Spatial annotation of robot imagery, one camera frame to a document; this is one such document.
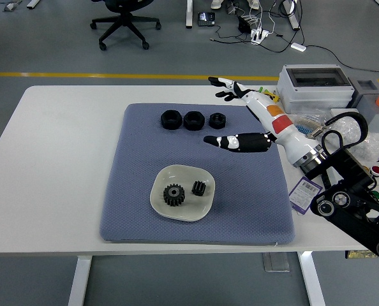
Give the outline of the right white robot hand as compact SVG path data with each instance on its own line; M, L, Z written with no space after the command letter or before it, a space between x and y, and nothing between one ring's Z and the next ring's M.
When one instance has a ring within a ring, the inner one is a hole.
M301 133L270 97L234 80L210 76L208 81L213 86L228 89L217 93L217 97L224 97L226 101L241 99L268 132L264 139L281 145L289 163L294 167L312 169L324 159L319 142Z

